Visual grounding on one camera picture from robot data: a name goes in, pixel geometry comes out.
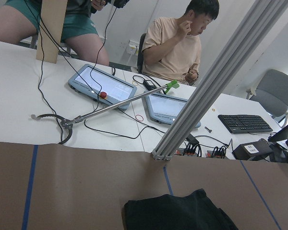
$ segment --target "tablet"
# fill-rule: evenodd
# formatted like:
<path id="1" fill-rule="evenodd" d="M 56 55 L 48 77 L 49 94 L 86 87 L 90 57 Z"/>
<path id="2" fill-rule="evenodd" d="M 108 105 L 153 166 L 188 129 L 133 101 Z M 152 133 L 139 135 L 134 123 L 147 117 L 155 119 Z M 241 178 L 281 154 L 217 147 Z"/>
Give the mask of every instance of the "tablet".
<path id="1" fill-rule="evenodd" d="M 159 123 L 171 125 L 188 100 L 161 93 L 153 93 L 145 97 L 149 118 Z"/>
<path id="2" fill-rule="evenodd" d="M 68 85 L 76 92 L 108 105 L 132 98 L 137 90 L 134 85 L 98 68 L 93 69 L 89 64 L 84 65 L 78 73 L 74 74 L 68 80 Z M 126 110 L 129 105 L 130 103 L 121 105 L 119 109 Z"/>

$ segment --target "blue tape strip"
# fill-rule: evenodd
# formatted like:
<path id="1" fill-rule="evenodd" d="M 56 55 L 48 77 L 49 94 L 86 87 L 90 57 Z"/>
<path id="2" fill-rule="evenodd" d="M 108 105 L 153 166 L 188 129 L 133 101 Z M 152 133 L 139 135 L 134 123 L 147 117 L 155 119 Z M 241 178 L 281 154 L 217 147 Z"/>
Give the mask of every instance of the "blue tape strip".
<path id="1" fill-rule="evenodd" d="M 28 189 L 27 189 L 27 196 L 26 196 L 26 199 L 25 199 L 25 206 L 24 206 L 24 218 L 23 218 L 23 225 L 22 225 L 22 228 L 21 228 L 22 230 L 26 230 L 27 226 L 28 226 L 29 211 L 30 211 L 30 204 L 31 204 L 31 195 L 32 195 L 32 189 L 33 189 L 35 165 L 36 165 L 36 158 L 37 158 L 37 151 L 38 151 L 38 145 L 34 145 L 32 162 L 31 162 L 31 170 L 30 170 L 30 176 L 29 176 L 29 183 L 28 183 Z"/>
<path id="2" fill-rule="evenodd" d="M 255 187 L 257 193 L 259 194 L 261 200 L 263 201 L 265 207 L 268 209 L 268 212 L 269 212 L 270 215 L 272 216 L 272 219 L 274 220 L 274 222 L 275 222 L 275 224 L 277 225 L 278 229 L 282 230 L 281 227 L 280 227 L 280 225 L 279 225 L 279 223 L 278 223 L 278 221 L 276 220 L 275 216 L 273 215 L 271 209 L 269 208 L 268 204 L 266 203 L 264 197 L 263 197 L 263 196 L 261 195 L 261 193 L 259 192 L 259 189 L 257 188 L 257 186 L 256 186 L 255 182 L 253 181 L 251 175 L 249 174 L 248 170 L 247 170 L 246 167 L 244 166 L 243 162 L 240 161 L 240 163 L 242 164 L 242 166 L 243 166 L 246 174 L 248 175 L 249 179 L 251 180 L 252 184 L 254 185 L 254 187 Z"/>
<path id="3" fill-rule="evenodd" d="M 163 167 L 163 172 L 164 172 L 165 180 L 167 181 L 167 184 L 168 184 L 169 193 L 171 195 L 174 195 L 173 191 L 172 191 L 171 184 L 170 184 L 169 179 L 168 179 L 168 173 L 167 173 L 167 166 L 166 165 Z"/>

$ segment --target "folded dark fabric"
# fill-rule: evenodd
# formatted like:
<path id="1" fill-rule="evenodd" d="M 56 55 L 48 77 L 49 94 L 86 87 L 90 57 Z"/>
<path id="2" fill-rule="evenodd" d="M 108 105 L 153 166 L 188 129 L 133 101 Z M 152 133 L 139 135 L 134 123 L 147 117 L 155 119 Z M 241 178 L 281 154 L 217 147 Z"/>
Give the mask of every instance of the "folded dark fabric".
<path id="1" fill-rule="evenodd" d="M 130 200 L 124 208 L 127 230 L 238 230 L 203 189 L 186 197 Z"/>

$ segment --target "screw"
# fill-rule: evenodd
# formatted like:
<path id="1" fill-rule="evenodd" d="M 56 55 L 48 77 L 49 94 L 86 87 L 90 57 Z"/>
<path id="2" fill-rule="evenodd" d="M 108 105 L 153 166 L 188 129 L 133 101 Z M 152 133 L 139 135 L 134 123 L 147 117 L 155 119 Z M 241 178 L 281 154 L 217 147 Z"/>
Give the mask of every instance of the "screw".
<path id="1" fill-rule="evenodd" d="M 212 132 L 212 130 L 211 130 L 211 129 L 208 129 L 206 126 L 205 126 L 205 129 L 207 129 L 209 133 Z"/>

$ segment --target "bare leg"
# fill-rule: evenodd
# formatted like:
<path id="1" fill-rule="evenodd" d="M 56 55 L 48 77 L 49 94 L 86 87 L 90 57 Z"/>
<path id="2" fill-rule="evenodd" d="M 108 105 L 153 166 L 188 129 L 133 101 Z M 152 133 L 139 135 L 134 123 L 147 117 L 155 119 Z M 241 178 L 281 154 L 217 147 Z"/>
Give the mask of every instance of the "bare leg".
<path id="1" fill-rule="evenodd" d="M 18 10 L 6 5 L 0 8 L 0 41 L 17 44 L 35 34 L 36 28 Z"/>
<path id="2" fill-rule="evenodd" d="M 81 60 L 96 63 L 98 51 L 102 47 L 102 41 L 97 34 L 83 34 L 65 39 L 65 42 L 78 54 Z M 97 63 L 104 66 L 109 65 L 109 57 L 104 47 L 99 52 Z"/>

